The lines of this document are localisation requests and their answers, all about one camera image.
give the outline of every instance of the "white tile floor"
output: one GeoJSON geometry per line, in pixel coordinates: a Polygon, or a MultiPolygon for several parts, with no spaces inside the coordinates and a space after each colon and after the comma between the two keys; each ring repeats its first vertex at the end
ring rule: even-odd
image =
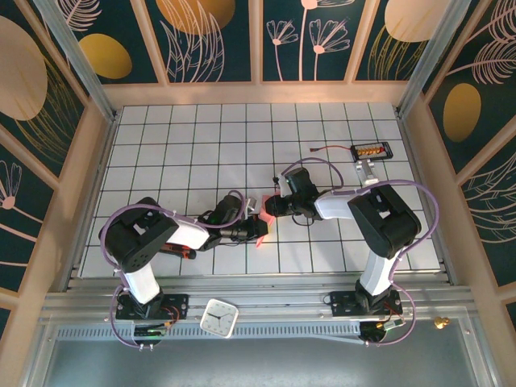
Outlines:
{"type": "MultiPolygon", "coordinates": [[[[387,140],[394,158],[376,162],[381,180],[409,179],[407,159],[393,108],[386,103],[306,103],[199,106],[128,106],[124,109],[98,208],[81,265],[82,277],[110,277],[98,232],[115,210],[141,198],[187,215],[214,209],[229,189],[241,189],[259,202],[273,194],[273,176],[301,157],[335,164],[346,186],[360,184],[349,152],[310,148],[349,146],[387,140]]],[[[335,174],[324,164],[306,164],[318,187],[330,187],[335,174]]],[[[396,191],[428,229],[418,192],[396,191]]],[[[401,270],[439,270],[431,239],[404,260],[401,270]]],[[[279,218],[260,248],[253,243],[219,246],[196,260],[158,254],[158,277],[257,273],[331,273],[364,270],[368,246],[351,219],[300,227],[279,218]]]]}

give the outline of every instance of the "yellow circle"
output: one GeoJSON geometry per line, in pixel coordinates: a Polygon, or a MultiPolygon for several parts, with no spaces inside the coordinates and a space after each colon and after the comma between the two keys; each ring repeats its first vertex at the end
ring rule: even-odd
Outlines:
{"type": "Polygon", "coordinates": [[[434,35],[450,0],[389,0],[385,28],[401,42],[423,42],[434,35]]]}
{"type": "Polygon", "coordinates": [[[129,75],[132,70],[129,52],[108,35],[87,35],[81,39],[79,45],[94,72],[102,77],[120,79],[129,75]]]}
{"type": "Polygon", "coordinates": [[[481,95],[475,86],[460,83],[455,86],[444,103],[444,132],[456,143],[464,141],[475,129],[481,116],[481,95]]]}
{"type": "Polygon", "coordinates": [[[204,35],[211,29],[203,27],[206,22],[202,21],[198,2],[208,21],[210,15],[213,15],[221,30],[235,14],[235,0],[156,0],[161,14],[176,29],[187,34],[204,35]]]}
{"type": "Polygon", "coordinates": [[[33,119],[47,97],[45,59],[18,24],[0,16],[0,111],[20,121],[33,119]]]}

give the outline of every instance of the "mounting plate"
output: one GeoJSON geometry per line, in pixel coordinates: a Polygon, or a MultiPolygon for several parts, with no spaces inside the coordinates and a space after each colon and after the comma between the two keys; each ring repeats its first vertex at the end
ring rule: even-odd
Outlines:
{"type": "MultiPolygon", "coordinates": [[[[397,313],[403,314],[402,300],[400,294],[396,290],[391,290],[390,295],[383,300],[397,313]]],[[[345,292],[331,292],[330,301],[328,305],[331,306],[331,313],[333,317],[348,317],[348,316],[389,316],[390,310],[382,306],[378,310],[370,310],[366,312],[356,300],[355,290],[345,292]]]]}
{"type": "MultiPolygon", "coordinates": [[[[179,310],[179,319],[184,320],[186,318],[186,313],[188,312],[188,294],[164,294],[163,301],[161,302],[161,308],[168,308],[174,313],[174,307],[179,310]]],[[[139,316],[133,310],[133,301],[128,294],[123,294],[119,297],[119,307],[121,309],[116,310],[116,319],[117,320],[144,320],[141,316],[139,316]]],[[[152,318],[153,320],[170,320],[170,313],[167,310],[160,309],[156,312],[156,315],[152,318]]]]}

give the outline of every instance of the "small brass part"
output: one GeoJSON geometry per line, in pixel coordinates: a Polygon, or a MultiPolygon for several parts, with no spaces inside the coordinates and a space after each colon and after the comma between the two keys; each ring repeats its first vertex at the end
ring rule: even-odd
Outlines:
{"type": "Polygon", "coordinates": [[[443,329],[446,325],[449,325],[450,319],[448,317],[436,317],[434,319],[434,325],[437,329],[443,329]]]}

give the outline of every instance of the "clock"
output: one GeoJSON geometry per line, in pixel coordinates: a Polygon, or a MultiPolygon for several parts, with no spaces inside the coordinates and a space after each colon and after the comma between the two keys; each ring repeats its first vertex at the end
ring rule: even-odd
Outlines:
{"type": "Polygon", "coordinates": [[[201,329],[228,339],[233,333],[238,315],[236,306],[212,298],[202,315],[201,329]]]}

